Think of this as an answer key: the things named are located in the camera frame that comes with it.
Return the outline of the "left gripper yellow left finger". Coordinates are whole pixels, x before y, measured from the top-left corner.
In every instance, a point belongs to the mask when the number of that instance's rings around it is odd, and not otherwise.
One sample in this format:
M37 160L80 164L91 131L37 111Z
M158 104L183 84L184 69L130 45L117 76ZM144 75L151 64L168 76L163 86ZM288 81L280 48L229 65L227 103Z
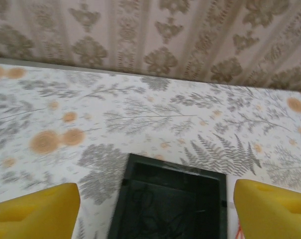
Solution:
M0 239L70 239L80 208L75 183L0 203Z

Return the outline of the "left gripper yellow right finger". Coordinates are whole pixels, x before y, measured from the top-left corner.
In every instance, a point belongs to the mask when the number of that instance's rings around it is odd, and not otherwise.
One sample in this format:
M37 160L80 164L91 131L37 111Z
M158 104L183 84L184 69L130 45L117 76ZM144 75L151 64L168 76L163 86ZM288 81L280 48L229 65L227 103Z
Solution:
M233 199L246 239L301 239L301 193L238 179Z

